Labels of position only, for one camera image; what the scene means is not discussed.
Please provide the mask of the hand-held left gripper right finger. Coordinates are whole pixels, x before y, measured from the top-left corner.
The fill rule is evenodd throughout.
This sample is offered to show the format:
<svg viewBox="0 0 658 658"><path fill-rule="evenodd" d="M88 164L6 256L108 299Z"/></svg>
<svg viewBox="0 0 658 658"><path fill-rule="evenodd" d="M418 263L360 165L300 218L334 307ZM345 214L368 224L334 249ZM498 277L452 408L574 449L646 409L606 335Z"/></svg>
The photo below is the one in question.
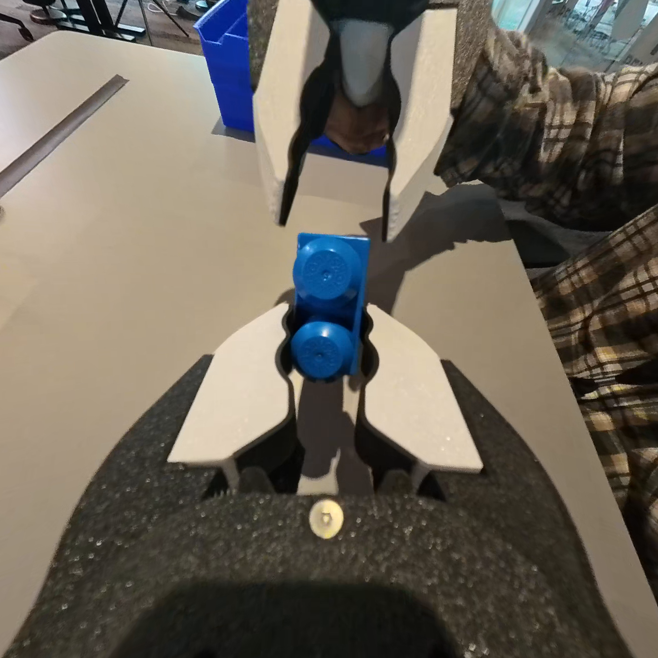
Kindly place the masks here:
<svg viewBox="0 0 658 658"><path fill-rule="evenodd" d="M355 448L375 489L403 473L419 488L430 473L479 474L484 464L438 354L369 303Z"/></svg>

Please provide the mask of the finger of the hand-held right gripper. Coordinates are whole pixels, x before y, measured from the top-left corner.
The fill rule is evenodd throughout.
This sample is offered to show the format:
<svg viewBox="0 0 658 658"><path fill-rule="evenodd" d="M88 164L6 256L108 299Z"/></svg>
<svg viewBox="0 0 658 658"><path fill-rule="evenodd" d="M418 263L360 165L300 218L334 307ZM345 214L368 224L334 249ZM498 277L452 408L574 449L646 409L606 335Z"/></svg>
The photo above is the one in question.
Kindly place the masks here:
<svg viewBox="0 0 658 658"><path fill-rule="evenodd" d="M270 33L253 121L261 182L268 212L285 226L308 145L292 146L302 125L301 98L312 73L325 60L330 31L311 1L280 1Z"/></svg>
<svg viewBox="0 0 658 658"><path fill-rule="evenodd" d="M391 119L392 161L382 238L391 243L411 219L434 175L451 124L457 9L429 9L393 37L390 72L400 110Z"/></svg>

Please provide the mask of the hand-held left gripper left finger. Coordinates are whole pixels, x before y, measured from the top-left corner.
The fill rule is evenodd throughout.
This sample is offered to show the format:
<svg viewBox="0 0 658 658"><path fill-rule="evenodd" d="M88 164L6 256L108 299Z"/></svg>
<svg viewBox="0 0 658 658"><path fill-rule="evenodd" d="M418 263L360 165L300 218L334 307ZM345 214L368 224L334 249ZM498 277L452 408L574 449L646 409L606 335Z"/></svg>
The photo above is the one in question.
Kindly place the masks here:
<svg viewBox="0 0 658 658"><path fill-rule="evenodd" d="M232 489L249 468L300 472L293 384L282 364L288 303L244 325L212 354L168 463L218 468Z"/></svg>

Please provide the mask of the blue plastic bin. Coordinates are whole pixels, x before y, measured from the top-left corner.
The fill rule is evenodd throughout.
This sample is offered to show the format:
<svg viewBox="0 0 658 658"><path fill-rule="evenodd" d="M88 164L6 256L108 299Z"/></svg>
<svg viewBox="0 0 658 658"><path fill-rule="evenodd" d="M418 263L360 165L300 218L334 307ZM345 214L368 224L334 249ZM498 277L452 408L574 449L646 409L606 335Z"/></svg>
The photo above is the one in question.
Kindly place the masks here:
<svg viewBox="0 0 658 658"><path fill-rule="evenodd" d="M203 55L215 89L226 133L253 136L253 96L267 54L278 1L218 1L197 21L195 29L202 43ZM309 119L310 129L317 129L308 144L308 152L376 166L386 163L386 148L379 147L365 155L346 154L320 129L327 119L340 77L338 38L331 36L322 49L327 59L316 67L301 96L302 118Z"/></svg>

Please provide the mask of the blue two-stud block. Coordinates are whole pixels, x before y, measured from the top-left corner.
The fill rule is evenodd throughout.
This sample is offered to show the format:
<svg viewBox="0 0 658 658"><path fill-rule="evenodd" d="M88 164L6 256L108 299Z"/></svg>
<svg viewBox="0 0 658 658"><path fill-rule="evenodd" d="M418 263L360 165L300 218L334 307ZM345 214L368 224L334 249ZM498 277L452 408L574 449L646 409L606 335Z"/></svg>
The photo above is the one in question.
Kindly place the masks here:
<svg viewBox="0 0 658 658"><path fill-rule="evenodd" d="M306 379L330 382L356 373L369 254L367 237L298 235L290 350Z"/></svg>

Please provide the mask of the person's right forearm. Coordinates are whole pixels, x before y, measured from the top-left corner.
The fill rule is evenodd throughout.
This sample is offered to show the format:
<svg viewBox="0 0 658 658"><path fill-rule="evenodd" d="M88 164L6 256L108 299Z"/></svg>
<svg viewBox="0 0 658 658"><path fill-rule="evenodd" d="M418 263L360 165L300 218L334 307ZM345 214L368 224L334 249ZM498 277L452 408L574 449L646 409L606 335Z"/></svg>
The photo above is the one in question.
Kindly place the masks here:
<svg viewBox="0 0 658 658"><path fill-rule="evenodd" d="M520 32L488 35L435 174L480 181L557 226L657 239L657 63L554 67Z"/></svg>

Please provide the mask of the person's plaid shirt torso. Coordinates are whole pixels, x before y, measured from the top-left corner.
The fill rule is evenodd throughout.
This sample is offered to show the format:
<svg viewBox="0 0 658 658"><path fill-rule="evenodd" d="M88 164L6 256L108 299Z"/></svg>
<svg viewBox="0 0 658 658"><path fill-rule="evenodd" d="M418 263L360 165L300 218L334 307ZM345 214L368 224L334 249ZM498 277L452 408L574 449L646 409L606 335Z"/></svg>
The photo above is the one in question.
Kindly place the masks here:
<svg viewBox="0 0 658 658"><path fill-rule="evenodd" d="M657 596L657 206L532 287Z"/></svg>

